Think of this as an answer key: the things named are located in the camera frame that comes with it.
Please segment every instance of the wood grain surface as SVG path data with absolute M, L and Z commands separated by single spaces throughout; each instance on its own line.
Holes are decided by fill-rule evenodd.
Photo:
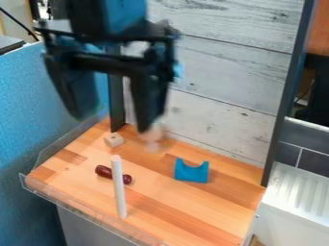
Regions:
M 138 56 L 144 49 L 131 45 L 126 54 Z M 183 37 L 177 49 L 185 74 L 174 89 L 277 114 L 290 55 L 198 37 Z
M 329 1 L 318 0 L 316 17 L 311 31 L 309 53 L 329 56 Z
M 120 130 L 125 143 L 110 149 L 104 143 L 108 133 L 107 120 L 97 124 L 33 170 L 27 185 L 48 196 L 52 190 L 54 199 L 127 234 L 133 227 L 167 245 L 240 245 L 264 193 L 262 169 L 176 139 L 165 140 L 157 153 L 146 153 L 132 126 Z M 124 173 L 134 178 L 126 185 L 126 226 L 110 219 L 116 217 L 113 181 L 94 173 L 97 165 L 110 165 L 113 154 L 122 157 Z M 208 160 L 209 183 L 175 181 L 177 158 L 190 165 Z
M 150 20 L 169 19 L 183 34 L 185 76 L 171 88 L 167 121 L 173 137 L 264 166 L 303 4 L 148 1 Z
M 303 0 L 151 0 L 152 20 L 184 34 L 292 53 Z

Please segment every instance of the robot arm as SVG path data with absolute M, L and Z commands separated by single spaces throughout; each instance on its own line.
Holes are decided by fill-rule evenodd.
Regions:
M 174 42 L 179 34 L 165 22 L 147 21 L 145 6 L 144 0 L 66 0 L 68 19 L 38 23 L 48 73 L 74 117 L 88 116 L 97 105 L 92 80 L 72 76 L 79 72 L 129 77 L 140 133 L 147 132 L 165 113 L 176 63 Z M 97 54 L 85 48 L 88 43 L 113 46 L 135 41 L 148 44 L 141 57 Z

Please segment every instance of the wooden table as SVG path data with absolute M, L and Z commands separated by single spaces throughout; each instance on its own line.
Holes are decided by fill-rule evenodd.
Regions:
M 265 191 L 259 186 L 262 169 L 175 139 L 165 140 L 164 149 L 149 154 L 132 126 L 119 132 L 125 143 L 110 149 L 103 140 L 109 122 L 95 125 L 33 170 L 27 186 L 125 231 L 111 219 L 117 218 L 113 182 L 94 173 L 97 165 L 110 165 L 110 156 L 117 154 L 124 173 L 135 180 L 126 185 L 129 216 L 122 225 L 167 245 L 241 244 Z M 210 182 L 175 181 L 178 157 L 192 165 L 208 160 Z

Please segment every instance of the blue wall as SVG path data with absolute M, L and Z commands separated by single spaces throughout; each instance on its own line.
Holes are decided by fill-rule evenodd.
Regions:
M 24 190 L 38 153 L 79 122 L 63 107 L 45 71 L 40 43 L 0 56 L 0 245 L 61 246 L 54 205 Z M 95 74 L 107 104 L 107 76 Z

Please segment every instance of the cable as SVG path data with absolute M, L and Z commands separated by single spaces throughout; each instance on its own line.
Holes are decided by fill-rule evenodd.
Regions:
M 37 36 L 28 29 L 23 23 L 21 23 L 19 20 L 17 20 L 15 17 L 13 17 L 10 13 L 6 12 L 4 9 L 0 7 L 0 12 L 4 13 L 7 17 L 12 19 L 14 22 L 16 22 L 19 26 L 21 26 L 26 32 L 28 32 L 29 35 L 31 35 L 36 41 L 38 41 Z
M 314 87 L 314 82 L 312 82 L 312 84 L 311 84 L 311 86 L 300 96 L 300 97 L 298 97 L 295 101 L 294 101 L 294 103 L 296 104 L 296 103 L 298 103 L 298 101 L 299 100 L 301 100 L 301 99 L 303 99 L 304 98 L 304 96 L 306 96 L 307 95 L 307 93 L 309 93 L 312 89 L 313 89 L 313 87 Z

